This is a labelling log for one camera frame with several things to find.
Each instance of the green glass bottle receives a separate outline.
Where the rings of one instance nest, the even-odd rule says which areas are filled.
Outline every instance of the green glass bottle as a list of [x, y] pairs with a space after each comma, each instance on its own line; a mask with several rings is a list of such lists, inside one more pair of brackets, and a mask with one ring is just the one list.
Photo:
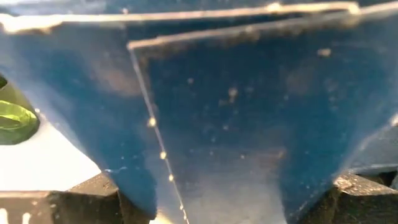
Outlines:
[[0, 145], [29, 139], [39, 128], [39, 120], [24, 95], [0, 77]]

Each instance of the blue surface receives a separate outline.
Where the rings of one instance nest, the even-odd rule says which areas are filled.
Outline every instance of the blue surface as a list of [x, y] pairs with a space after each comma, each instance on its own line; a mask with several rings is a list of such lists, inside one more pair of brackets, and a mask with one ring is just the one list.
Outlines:
[[274, 19], [2, 33], [0, 71], [152, 217], [295, 223], [369, 136], [394, 125], [397, 18], [347, 26], [338, 14], [284, 30]]

